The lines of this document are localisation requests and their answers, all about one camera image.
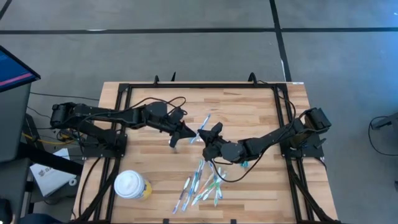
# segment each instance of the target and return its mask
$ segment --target white cup lid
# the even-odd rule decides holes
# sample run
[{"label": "white cup lid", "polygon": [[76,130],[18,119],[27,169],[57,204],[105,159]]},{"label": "white cup lid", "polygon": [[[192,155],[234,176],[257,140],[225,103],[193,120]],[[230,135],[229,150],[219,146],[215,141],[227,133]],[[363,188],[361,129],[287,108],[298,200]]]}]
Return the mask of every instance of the white cup lid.
[{"label": "white cup lid", "polygon": [[141,175],[133,170],[121,172],[114,181],[115,192],[123,198],[138,197],[144,188]]}]

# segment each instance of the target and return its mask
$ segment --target monitor screen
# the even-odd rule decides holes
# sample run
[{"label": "monitor screen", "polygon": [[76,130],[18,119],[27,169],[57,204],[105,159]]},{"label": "monitor screen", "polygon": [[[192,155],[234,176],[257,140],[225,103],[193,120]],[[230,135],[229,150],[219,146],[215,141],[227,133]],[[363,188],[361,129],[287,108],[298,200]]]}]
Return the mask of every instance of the monitor screen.
[{"label": "monitor screen", "polygon": [[27,65],[0,47],[0,92],[39,79]]}]

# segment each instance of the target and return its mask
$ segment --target wooden tabletop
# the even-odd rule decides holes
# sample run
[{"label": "wooden tabletop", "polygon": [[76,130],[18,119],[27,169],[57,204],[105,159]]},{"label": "wooden tabletop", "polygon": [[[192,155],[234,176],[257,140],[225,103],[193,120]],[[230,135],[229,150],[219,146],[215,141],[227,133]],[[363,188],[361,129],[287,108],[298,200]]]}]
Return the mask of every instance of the wooden tabletop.
[{"label": "wooden tabletop", "polygon": [[[103,86],[99,106],[114,108],[119,83],[106,82]],[[288,83],[289,98],[297,113],[310,107],[303,84]],[[177,96],[187,99],[183,109],[187,125],[196,130],[209,113],[211,118],[205,129],[210,129],[217,122],[222,122],[222,135],[230,141],[244,138],[261,137],[279,128],[272,90],[263,88],[141,88],[133,89],[131,105],[149,96],[171,100]],[[101,128],[110,124],[96,122]],[[123,199],[116,196],[112,222],[115,223],[160,223],[169,218],[171,223],[210,222],[229,223],[237,219],[238,223],[294,223],[294,210],[289,187],[285,159],[280,154],[279,145],[270,147],[257,166],[237,183],[223,183],[223,199],[218,206],[213,205],[214,195],[206,201],[199,201],[195,206],[188,206],[185,212],[172,215],[185,180],[193,175],[202,159],[204,144],[189,144],[188,139],[179,140],[177,153],[168,145],[167,133],[159,133],[152,128],[139,130],[127,129],[128,145],[126,155],[121,161],[120,172],[135,170],[152,183],[152,195],[145,201]],[[97,194],[100,183],[103,160],[100,160],[90,175],[83,196],[83,210]],[[81,179],[86,178],[95,159],[85,162]],[[321,208],[330,217],[337,219],[335,206],[330,192],[325,168],[315,159],[304,159],[308,188]],[[239,165],[221,166],[228,172],[227,179],[233,180],[245,173]],[[201,182],[204,183],[211,171],[205,166]],[[80,182],[74,212],[78,211],[78,199],[83,181]],[[300,193],[302,216],[306,218],[303,197]],[[108,193],[102,205],[101,218],[105,217]]]}]

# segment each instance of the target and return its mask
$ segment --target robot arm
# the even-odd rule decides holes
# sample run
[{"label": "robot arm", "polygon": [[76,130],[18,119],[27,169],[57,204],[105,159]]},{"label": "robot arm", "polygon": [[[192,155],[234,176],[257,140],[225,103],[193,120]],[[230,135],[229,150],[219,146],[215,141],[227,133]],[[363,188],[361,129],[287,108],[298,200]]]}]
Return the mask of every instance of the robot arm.
[{"label": "robot arm", "polygon": [[[292,148],[298,148],[305,144],[305,140],[314,134],[325,133],[331,126],[322,109],[312,108],[306,110],[305,124],[300,120],[301,116],[295,118],[291,123],[266,134],[261,138],[248,138],[239,140],[238,143],[225,141],[218,134],[223,124],[216,124],[210,131],[198,130],[200,137],[205,142],[203,157],[206,161],[216,157],[232,163],[242,163],[257,159],[270,146],[282,141],[289,140]],[[320,147],[324,139],[310,147]]]},{"label": "robot arm", "polygon": [[118,140],[122,140],[122,137],[112,129],[103,130],[95,126],[90,122],[91,120],[115,122],[131,129],[150,126],[160,132],[169,133],[171,147],[174,147],[179,139],[196,136],[195,132],[188,128],[183,121],[180,121],[183,118],[181,108],[174,108],[171,113],[168,113],[167,104],[162,101],[122,111],[76,103],[53,105],[52,109],[50,121],[52,128],[77,129],[98,139],[100,143],[111,146],[115,145]]}]

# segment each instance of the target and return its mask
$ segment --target yellow cable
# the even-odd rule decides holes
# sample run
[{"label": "yellow cable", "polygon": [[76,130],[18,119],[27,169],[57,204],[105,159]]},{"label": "yellow cable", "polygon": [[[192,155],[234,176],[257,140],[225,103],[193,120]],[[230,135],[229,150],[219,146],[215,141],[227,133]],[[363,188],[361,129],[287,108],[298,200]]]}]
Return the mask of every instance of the yellow cable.
[{"label": "yellow cable", "polygon": [[[33,137],[28,134],[22,133],[22,135],[24,135],[25,137],[27,137],[29,139],[33,139]],[[50,141],[38,139],[38,141],[42,142],[42,143],[46,143],[46,144],[64,145],[64,144],[70,144],[70,143],[74,142],[75,140],[71,140],[71,141],[67,141],[67,142],[50,142]]]}]

